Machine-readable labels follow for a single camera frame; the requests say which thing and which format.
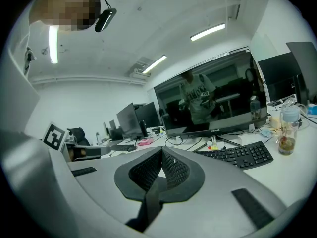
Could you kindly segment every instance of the fluorescent ceiling light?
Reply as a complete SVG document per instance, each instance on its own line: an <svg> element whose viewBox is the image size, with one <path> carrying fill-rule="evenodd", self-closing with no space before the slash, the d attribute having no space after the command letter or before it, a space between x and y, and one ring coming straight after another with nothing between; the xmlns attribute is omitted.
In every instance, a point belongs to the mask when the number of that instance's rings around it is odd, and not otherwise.
<svg viewBox="0 0 317 238"><path fill-rule="evenodd" d="M57 37L58 37L58 26L50 26L50 29L49 29L49 47L50 47L51 63L58 63Z"/></svg>
<svg viewBox="0 0 317 238"><path fill-rule="evenodd" d="M157 66L161 61L165 60L167 58L166 55L163 55L160 59L156 60L154 63L152 63L145 71L143 71L142 73L147 73L149 72L151 69L153 69L155 66Z"/></svg>
<svg viewBox="0 0 317 238"><path fill-rule="evenodd" d="M197 39L199 39L201 37L206 36L207 34L211 34L211 33L215 32L215 31L221 30L221 29L223 29L225 27L226 27L225 23L222 23L220 25L208 28L208 29L206 29L206 30L204 30L204 31L202 31L202 32L200 32L198 34L195 34L195 35L191 36L190 38L192 39L192 41L195 41L195 40L197 40Z"/></svg>

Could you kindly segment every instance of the black mesh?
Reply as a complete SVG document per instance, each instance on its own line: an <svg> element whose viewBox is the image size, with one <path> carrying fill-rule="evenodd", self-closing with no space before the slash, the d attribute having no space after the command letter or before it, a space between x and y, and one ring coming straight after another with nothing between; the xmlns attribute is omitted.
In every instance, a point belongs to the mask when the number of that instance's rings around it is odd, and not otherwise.
<svg viewBox="0 0 317 238"><path fill-rule="evenodd" d="M167 189L179 186L189 176L189 167L167 152L163 152L162 168L167 179Z"/></svg>
<svg viewBox="0 0 317 238"><path fill-rule="evenodd" d="M139 187L148 192L161 170L161 164L161 152L157 152L131 168L129 177Z"/></svg>

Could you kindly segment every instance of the ceiling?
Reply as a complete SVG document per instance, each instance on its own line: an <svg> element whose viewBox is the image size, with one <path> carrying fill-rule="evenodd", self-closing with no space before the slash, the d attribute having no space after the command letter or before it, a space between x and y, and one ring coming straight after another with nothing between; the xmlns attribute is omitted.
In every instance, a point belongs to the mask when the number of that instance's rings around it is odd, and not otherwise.
<svg viewBox="0 0 317 238"><path fill-rule="evenodd" d="M146 68L166 50L179 50L188 38L209 26L235 20L241 0L107 0L117 9L109 27L96 33L59 32L58 64L51 64L48 27L31 26L29 46L37 59L29 79L87 77L121 79L136 68ZM106 8L102 0L102 10Z"/></svg>

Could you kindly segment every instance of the person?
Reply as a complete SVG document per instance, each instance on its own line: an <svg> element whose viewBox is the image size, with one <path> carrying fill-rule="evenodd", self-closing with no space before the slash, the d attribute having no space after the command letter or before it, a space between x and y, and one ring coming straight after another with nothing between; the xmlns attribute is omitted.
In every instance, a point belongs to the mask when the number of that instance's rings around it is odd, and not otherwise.
<svg viewBox="0 0 317 238"><path fill-rule="evenodd" d="M215 109L215 86L203 74L193 75L190 70L181 74L184 82L179 86L183 102L180 106L189 107L194 124L212 121L211 112Z"/></svg>
<svg viewBox="0 0 317 238"><path fill-rule="evenodd" d="M39 95L27 81L32 60L28 47L30 25L41 21L63 30L92 26L101 11L100 0L33 0L20 15L3 48L0 60L0 128L24 132Z"/></svg>

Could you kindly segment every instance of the white desk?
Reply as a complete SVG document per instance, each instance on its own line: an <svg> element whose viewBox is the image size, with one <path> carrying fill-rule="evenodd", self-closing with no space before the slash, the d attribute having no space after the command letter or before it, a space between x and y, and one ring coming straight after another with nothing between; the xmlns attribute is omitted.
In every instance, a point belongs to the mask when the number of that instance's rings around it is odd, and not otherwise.
<svg viewBox="0 0 317 238"><path fill-rule="evenodd" d="M217 101L218 103L227 101L227 102L228 102L228 106L229 106L229 110L230 110L230 115L233 116L233 114L232 114L232 109L231 109L231 104L230 104L230 100L239 98L239 96L240 96L239 93L235 93L235 94L232 94L232 95L228 95L228 96L224 96L224 97L222 97L222 98L219 98L219 99L217 99L216 101Z"/></svg>
<svg viewBox="0 0 317 238"><path fill-rule="evenodd" d="M278 116L278 112L274 107L268 107L268 112L272 116ZM260 140L264 143L268 139L260 133L244 133L239 136L223 135L221 137L242 145ZM186 150L198 142L199 139L200 137L189 138L186 143L176 146L176 148ZM195 150L203 145L206 139L203 138L190 150ZM165 141L166 137L164 136L148 146L138 147L137 150L153 146L164 146ZM218 142L218 144L219 146L224 145L227 148L235 147L229 143ZM284 156L278 152L278 146L275 144L273 138L265 145L274 158L274 161L261 167L245 170L244 172L273 191L287 207L301 198L308 197L317 180L317 125L303 119L303 125L298 131L295 150L290 156ZM111 158L122 154L119 151L111 153L113 153ZM110 154L104 155L102 158L107 158Z"/></svg>

